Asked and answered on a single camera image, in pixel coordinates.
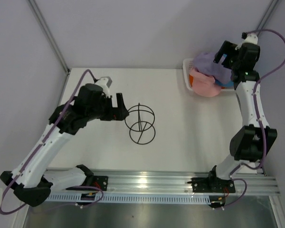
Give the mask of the purple bucket hat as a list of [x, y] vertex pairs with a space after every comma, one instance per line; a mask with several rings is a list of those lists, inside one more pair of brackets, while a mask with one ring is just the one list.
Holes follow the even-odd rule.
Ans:
[[222, 66], [224, 57], [218, 63], [214, 63], [215, 54], [214, 52], [202, 52], [193, 59], [192, 64], [200, 73], [213, 76], [222, 83], [228, 83], [231, 81], [231, 70]]

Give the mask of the blue bucket hat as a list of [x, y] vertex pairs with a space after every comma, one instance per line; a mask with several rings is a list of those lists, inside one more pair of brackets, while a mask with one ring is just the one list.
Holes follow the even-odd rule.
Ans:
[[232, 88], [234, 86], [232, 81], [229, 81], [228, 83], [222, 83], [217, 79], [215, 79], [215, 84], [222, 87], [222, 89], [229, 89], [229, 88]]

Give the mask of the pink bucket hat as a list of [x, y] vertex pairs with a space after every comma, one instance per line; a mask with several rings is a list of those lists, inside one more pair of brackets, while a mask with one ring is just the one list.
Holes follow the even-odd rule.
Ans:
[[193, 76], [193, 91], [203, 97], [214, 97], [220, 94], [221, 87], [215, 84], [215, 78], [200, 73], [196, 69], [192, 69], [189, 73]]

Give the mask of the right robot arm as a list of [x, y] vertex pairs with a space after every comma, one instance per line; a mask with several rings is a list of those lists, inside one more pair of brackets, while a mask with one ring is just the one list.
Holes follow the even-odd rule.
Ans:
[[214, 63], [218, 63], [224, 57], [223, 67], [231, 70], [231, 81], [242, 116], [242, 127], [230, 141], [230, 154], [209, 172], [206, 185], [210, 192], [223, 192], [227, 189], [234, 193], [232, 175], [242, 167], [251, 170], [261, 168], [277, 139], [277, 130], [269, 126], [262, 108], [260, 76], [254, 70], [259, 56], [259, 45], [251, 42], [238, 47], [224, 41], [215, 54]]

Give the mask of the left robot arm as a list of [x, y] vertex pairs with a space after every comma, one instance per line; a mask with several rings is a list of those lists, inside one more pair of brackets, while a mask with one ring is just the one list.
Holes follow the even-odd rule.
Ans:
[[78, 95], [58, 106], [49, 118], [43, 136], [25, 160], [13, 171], [4, 171], [1, 181], [26, 205], [42, 204], [53, 191], [88, 190], [95, 182], [94, 173], [80, 164], [76, 167], [46, 175], [45, 171], [63, 146], [92, 120], [123, 121], [129, 112], [123, 95], [116, 94], [117, 106], [100, 85], [86, 84]]

